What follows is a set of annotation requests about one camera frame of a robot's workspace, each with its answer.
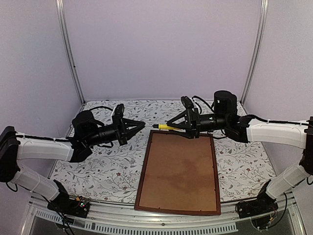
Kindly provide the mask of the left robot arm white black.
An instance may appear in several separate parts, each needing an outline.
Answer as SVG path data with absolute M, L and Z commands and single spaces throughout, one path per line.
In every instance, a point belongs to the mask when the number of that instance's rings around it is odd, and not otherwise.
M 7 126 L 0 135 L 0 181 L 21 186 L 49 200 L 61 212 L 69 212 L 73 203 L 64 186 L 34 170 L 18 164 L 26 159 L 52 159 L 80 163 L 92 154 L 94 146 L 112 148 L 140 132 L 145 123 L 123 117 L 123 106 L 112 110 L 112 123 L 105 125 L 96 120 L 92 111 L 80 112 L 73 120 L 73 137 L 49 138 L 21 134 Z

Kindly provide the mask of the yellow handled screwdriver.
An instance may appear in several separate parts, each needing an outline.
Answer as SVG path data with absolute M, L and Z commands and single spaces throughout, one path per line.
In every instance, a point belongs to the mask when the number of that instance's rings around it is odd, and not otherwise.
M 167 124 L 153 124 L 153 125 L 148 125 L 147 127 L 152 127 L 158 130 L 180 130 L 180 128 L 175 128 L 168 126 Z

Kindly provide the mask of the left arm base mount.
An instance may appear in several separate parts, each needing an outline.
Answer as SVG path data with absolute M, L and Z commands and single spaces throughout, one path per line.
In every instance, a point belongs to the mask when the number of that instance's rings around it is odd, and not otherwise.
M 73 199 L 67 194 L 59 194 L 54 200 L 48 202 L 47 208 L 60 214 L 87 218 L 90 203 L 89 199 L 83 196 Z

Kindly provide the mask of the red-brown wooden picture frame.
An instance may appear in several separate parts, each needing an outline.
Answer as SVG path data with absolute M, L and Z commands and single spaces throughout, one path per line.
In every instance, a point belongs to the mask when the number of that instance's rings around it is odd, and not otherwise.
M 151 131 L 134 209 L 181 215 L 221 215 L 213 137 L 187 139 Z

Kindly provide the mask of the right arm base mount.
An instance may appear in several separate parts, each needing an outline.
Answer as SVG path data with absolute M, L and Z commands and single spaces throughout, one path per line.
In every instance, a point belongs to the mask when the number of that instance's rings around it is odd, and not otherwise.
M 240 201 L 235 205 L 235 211 L 239 218 L 247 218 L 261 215 L 268 212 L 274 212 L 278 209 L 275 199 L 269 196 L 258 196 L 254 200 Z

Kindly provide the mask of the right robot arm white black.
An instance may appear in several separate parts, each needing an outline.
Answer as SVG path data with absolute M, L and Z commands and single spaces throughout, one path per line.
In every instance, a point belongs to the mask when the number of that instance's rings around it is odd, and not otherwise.
M 181 97 L 185 110 L 166 124 L 179 129 L 178 134 L 198 138 L 201 132 L 223 130 L 229 139 L 241 142 L 271 142 L 295 146 L 303 150 L 299 163 L 269 180 L 253 202 L 256 213 L 264 213 L 281 194 L 297 186 L 313 174 L 313 120 L 281 121 L 263 119 L 256 115 L 239 116 L 237 97 L 229 91 L 216 91 L 211 114 L 200 114 L 194 102 Z

